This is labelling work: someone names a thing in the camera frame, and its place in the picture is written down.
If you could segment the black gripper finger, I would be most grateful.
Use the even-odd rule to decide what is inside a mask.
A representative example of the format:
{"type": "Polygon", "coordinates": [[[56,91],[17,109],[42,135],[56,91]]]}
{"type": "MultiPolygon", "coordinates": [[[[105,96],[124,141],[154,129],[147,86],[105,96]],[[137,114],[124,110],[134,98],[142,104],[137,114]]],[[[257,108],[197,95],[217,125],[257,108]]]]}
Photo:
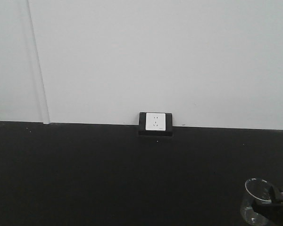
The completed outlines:
{"type": "Polygon", "coordinates": [[[254,211],[277,226],[283,226],[283,189],[271,186],[268,194],[270,201],[254,200],[254,211]]]}

